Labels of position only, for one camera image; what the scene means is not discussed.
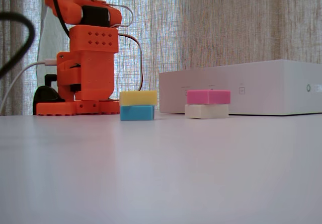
foam block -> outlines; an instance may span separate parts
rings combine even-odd
[[[120,106],[156,105],[156,91],[120,92]]]
[[[228,104],[220,105],[188,105],[185,107],[185,116],[188,118],[227,118]]]
[[[120,106],[121,121],[153,120],[154,106]]]
[[[230,91],[226,90],[189,90],[187,104],[230,104]]]

white table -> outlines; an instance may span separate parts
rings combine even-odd
[[[322,115],[0,117],[0,223],[322,223]]]

blue block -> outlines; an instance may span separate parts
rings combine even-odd
[[[154,106],[120,106],[121,121],[153,120]]]

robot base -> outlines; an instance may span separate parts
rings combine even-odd
[[[118,100],[38,103],[38,116],[111,115],[120,113]]]

sheer curtain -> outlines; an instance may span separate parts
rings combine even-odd
[[[213,65],[272,59],[321,62],[321,0],[105,0],[132,8],[135,18],[121,33],[136,37],[143,49],[143,90],[158,88],[158,73]],[[43,0],[0,0],[2,11],[25,14],[37,29],[33,48],[0,82],[0,97],[22,65],[52,58],[68,50],[68,39]],[[120,9],[123,22],[130,14]],[[2,62],[21,45],[26,33],[19,25],[1,23]],[[55,68],[38,67],[38,84]],[[7,102],[7,114],[31,114],[36,90],[35,69],[17,83]],[[120,37],[115,56],[115,91],[139,85],[139,51],[135,42]]]
[[[12,11],[25,15],[36,29],[40,29],[42,0],[0,0],[1,11]],[[0,21],[0,65],[23,45],[28,36],[28,30],[21,24]],[[36,37],[32,47],[16,67],[0,80],[0,100],[8,89],[12,79],[26,65],[37,61],[40,31],[36,30]],[[32,99],[36,88],[35,68],[26,71],[16,83],[7,100],[5,114],[21,115],[32,113]]]

